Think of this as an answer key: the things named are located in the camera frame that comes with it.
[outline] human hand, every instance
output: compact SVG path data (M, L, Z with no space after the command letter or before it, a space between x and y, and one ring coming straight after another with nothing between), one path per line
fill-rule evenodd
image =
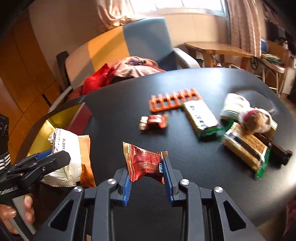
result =
M34 209L33 209L33 199L29 195L25 195L24 199L24 207L25 207L25 219L29 224L32 224L35 220L34 216ZM10 218L14 218L16 216L16 210L13 208L0 204L0 218L4 222L5 226L9 230L9 232L13 234L18 234L18 231L15 229L15 227L11 224Z

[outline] red plastic bag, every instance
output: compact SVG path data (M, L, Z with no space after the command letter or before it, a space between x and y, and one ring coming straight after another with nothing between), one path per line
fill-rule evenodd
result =
M85 79L82 86L81 94L87 95L88 93L98 90L102 87L107 86L111 77L115 74L116 70L113 67L109 67L108 64L104 64L97 72L92 76Z

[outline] red wrapper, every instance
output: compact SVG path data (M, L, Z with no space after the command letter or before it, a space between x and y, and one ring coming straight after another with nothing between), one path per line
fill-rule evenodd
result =
M123 153L128 166L129 179L132 182L139 180L147 174L164 183L163 173L160 172L160 165L162 166L161 154L147 151L125 142L123 142Z

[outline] pink cloth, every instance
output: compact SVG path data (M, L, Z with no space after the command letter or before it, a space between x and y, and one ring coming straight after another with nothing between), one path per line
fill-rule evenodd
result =
M133 66L128 64L131 60L141 60L141 61L145 60L146 63L143 65ZM158 64L155 61L147 58L140 58L137 56L124 58L123 60L113 65L113 67L116 69L116 73L115 73L116 76L125 77L125 78L129 78L129 77L136 78L136 77L145 76L149 74L165 72L164 70L158 67Z

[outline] wooden cabinet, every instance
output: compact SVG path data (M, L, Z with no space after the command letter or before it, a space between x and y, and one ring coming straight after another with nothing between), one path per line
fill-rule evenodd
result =
M0 113L9 118L12 163L32 125L61 94L25 11L0 41Z

